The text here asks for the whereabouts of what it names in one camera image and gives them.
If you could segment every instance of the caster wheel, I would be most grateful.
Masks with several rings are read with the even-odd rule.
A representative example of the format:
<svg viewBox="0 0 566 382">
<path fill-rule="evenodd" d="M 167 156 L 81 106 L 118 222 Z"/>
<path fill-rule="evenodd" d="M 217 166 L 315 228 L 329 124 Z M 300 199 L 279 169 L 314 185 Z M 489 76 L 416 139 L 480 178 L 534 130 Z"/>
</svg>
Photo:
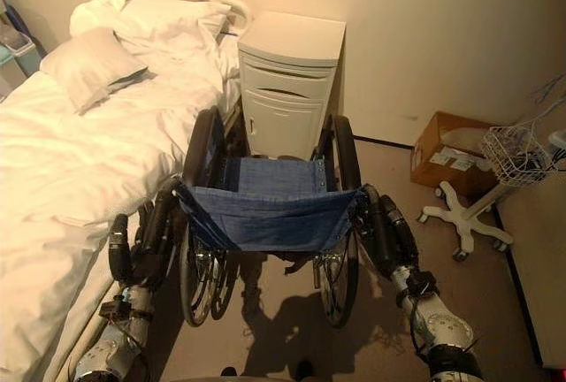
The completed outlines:
<svg viewBox="0 0 566 382">
<path fill-rule="evenodd" d="M 496 239 L 492 243 L 492 248 L 499 252 L 505 252 L 509 249 L 509 245 L 505 242 L 500 241 L 499 239 Z"/>
<path fill-rule="evenodd" d="M 470 254 L 468 254 L 467 252 L 462 251 L 461 248 L 456 248 L 452 253 L 452 258 L 454 258 L 458 262 L 461 262 L 468 258 L 469 255 Z"/>
<path fill-rule="evenodd" d="M 446 199 L 446 194 L 444 193 L 444 191 L 440 187 L 437 187 L 436 189 L 434 189 L 434 196 L 436 196 L 437 198 L 440 198 L 440 199 Z"/>
<path fill-rule="evenodd" d="M 424 224 L 426 223 L 426 220 L 428 220 L 428 216 L 421 211 L 421 213 L 417 217 L 417 221 Z"/>
</svg>

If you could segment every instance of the cabinet door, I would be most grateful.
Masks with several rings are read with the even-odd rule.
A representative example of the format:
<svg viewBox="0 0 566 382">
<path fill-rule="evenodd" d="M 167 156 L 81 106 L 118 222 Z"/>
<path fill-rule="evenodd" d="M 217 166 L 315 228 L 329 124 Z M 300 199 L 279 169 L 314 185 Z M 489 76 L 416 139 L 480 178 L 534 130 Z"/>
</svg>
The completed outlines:
<svg viewBox="0 0 566 382">
<path fill-rule="evenodd" d="M 285 94 L 244 92 L 246 130 L 254 154 L 310 159 L 317 143 L 322 103 L 291 102 L 291 98 Z"/>
</svg>

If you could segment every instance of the rolling stand base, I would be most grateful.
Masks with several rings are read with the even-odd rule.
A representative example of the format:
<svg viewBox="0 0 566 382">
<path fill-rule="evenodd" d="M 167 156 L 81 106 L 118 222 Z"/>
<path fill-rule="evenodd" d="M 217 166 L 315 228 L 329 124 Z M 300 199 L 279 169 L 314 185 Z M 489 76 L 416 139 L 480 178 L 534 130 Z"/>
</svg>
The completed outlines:
<svg viewBox="0 0 566 382">
<path fill-rule="evenodd" d="M 436 217 L 455 226 L 458 236 L 460 236 L 460 246 L 452 254 L 456 261 L 465 260 L 473 252 L 474 238 L 471 234 L 472 231 L 495 238 L 492 245 L 493 249 L 505 252 L 509 245 L 513 243 L 511 235 L 497 227 L 480 222 L 478 216 L 485 210 L 489 210 L 492 203 L 508 190 L 509 187 L 507 186 L 497 185 L 471 207 L 466 208 L 460 204 L 456 192 L 450 184 L 447 181 L 441 181 L 440 187 L 435 190 L 434 194 L 439 198 L 446 198 L 448 210 L 440 207 L 423 207 L 417 221 L 426 223 L 429 217 Z"/>
</svg>

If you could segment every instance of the wheelchair seat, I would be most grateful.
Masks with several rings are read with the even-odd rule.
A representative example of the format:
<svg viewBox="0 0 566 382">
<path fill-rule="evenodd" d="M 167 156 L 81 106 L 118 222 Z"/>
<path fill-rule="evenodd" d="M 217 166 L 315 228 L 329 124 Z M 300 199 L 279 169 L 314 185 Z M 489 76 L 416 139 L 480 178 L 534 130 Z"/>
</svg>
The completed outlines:
<svg viewBox="0 0 566 382">
<path fill-rule="evenodd" d="M 209 248 L 321 252 L 350 229 L 361 194 L 336 191 L 330 176 L 322 159 L 228 158 L 214 187 L 177 190 L 193 232 Z"/>
</svg>

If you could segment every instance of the white cabinet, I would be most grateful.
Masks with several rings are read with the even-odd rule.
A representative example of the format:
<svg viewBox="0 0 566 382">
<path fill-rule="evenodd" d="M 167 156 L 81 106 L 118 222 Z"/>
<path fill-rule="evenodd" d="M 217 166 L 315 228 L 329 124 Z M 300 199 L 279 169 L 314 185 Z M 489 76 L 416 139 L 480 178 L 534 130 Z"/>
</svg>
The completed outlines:
<svg viewBox="0 0 566 382">
<path fill-rule="evenodd" d="M 345 24 L 266 12 L 239 41 L 253 154 L 310 159 L 322 128 Z"/>
</svg>

